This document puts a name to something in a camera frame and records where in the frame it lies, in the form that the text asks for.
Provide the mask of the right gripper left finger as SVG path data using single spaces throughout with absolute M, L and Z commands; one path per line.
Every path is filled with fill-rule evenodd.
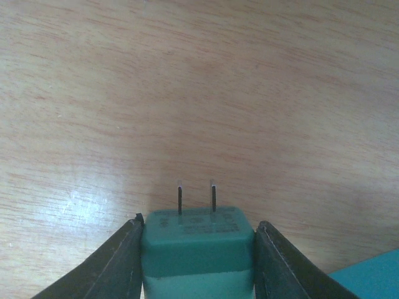
M 143 228 L 144 219 L 138 213 L 80 265 L 34 298 L 140 298 Z

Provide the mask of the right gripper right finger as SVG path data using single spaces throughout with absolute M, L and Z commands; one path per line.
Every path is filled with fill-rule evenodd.
M 256 298 L 357 298 L 314 265 L 270 222 L 256 229 L 254 252 Z

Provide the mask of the green plug adapter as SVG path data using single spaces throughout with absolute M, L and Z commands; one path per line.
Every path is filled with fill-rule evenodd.
M 255 232 L 244 212 L 217 204 L 151 212 L 142 237 L 145 298 L 254 298 Z

